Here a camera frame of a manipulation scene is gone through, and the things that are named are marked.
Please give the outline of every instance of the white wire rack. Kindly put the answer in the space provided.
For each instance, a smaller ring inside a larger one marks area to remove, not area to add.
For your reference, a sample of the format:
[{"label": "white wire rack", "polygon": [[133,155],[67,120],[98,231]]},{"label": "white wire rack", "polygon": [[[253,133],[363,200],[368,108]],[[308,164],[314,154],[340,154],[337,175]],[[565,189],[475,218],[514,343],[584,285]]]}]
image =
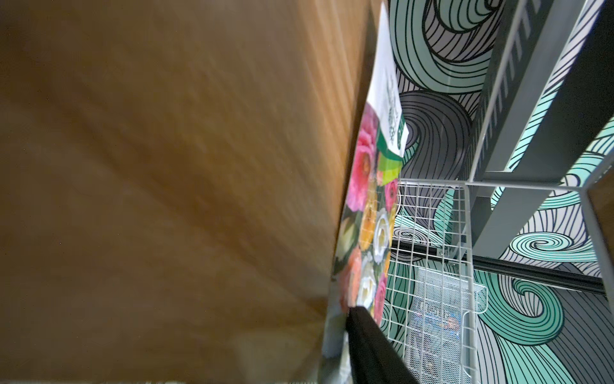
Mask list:
[{"label": "white wire rack", "polygon": [[468,198],[458,182],[400,180],[381,329],[423,384],[476,383],[488,292],[473,281]]}]

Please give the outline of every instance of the metal mesh basket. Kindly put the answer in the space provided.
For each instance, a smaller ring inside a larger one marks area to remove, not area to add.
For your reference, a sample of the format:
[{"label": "metal mesh basket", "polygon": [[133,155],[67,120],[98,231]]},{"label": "metal mesh basket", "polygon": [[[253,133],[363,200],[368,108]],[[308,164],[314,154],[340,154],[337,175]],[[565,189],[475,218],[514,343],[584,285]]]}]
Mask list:
[{"label": "metal mesh basket", "polygon": [[476,313],[466,186],[401,180],[382,330],[421,383],[475,383]]}]

